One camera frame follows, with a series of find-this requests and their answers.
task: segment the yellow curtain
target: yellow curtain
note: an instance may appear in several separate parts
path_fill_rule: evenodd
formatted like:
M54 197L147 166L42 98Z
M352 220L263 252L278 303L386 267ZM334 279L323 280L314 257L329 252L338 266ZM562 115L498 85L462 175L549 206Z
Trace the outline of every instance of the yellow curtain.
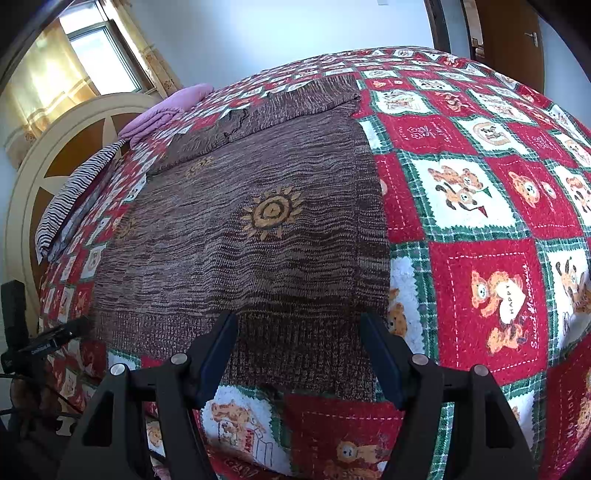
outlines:
M142 32L140 32L133 20L129 1L100 0L100 3L105 9L107 17L115 22L125 37L125 41L160 96L166 98L183 88L180 80L162 58L160 52L154 48L154 45L148 45L146 42Z
M97 96L60 21L27 51L0 95L0 141L18 168L37 138L70 108Z

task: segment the window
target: window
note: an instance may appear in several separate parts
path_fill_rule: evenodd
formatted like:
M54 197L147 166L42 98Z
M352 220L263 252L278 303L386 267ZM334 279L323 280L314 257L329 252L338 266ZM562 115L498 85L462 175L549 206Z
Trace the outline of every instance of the window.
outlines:
M60 23L101 95L152 87L98 2L74 3L60 15Z

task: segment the quilt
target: quilt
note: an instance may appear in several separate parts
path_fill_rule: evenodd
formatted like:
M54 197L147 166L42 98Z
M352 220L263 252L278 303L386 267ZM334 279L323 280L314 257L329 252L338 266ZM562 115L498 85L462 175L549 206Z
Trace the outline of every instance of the quilt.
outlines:
M558 479L591 434L591 132L542 94L474 61L425 47L345 51L217 90L126 155L49 266L40 327L90 311L103 252L173 136L270 93L344 74L361 93L353 117L381 184L390 331L441 365L487 365L539 478ZM49 369L83 408L107 367L163 360L74 340L50 357ZM377 382L373 402L223 384L197 416L222 477L370 480L380 477L403 418L383 400ZM443 476L452 419L449 404L433 479ZM148 438L162 447L158 435L152 425Z

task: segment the wooden headboard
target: wooden headboard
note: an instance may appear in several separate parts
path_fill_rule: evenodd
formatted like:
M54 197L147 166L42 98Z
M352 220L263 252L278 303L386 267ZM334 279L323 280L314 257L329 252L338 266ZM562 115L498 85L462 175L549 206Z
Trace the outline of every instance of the wooden headboard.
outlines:
M81 103L51 124L18 169L8 205L4 264L9 280L25 284L32 335L37 333L38 289L46 267L37 262L33 240L45 208L76 167L113 143L127 123L157 101L143 93L113 93Z

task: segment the door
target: door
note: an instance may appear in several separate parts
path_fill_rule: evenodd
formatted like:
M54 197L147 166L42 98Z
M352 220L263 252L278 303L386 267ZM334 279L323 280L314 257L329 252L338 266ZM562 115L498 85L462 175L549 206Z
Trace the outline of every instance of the door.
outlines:
M538 14L526 0L476 0L484 63L544 92L544 51Z

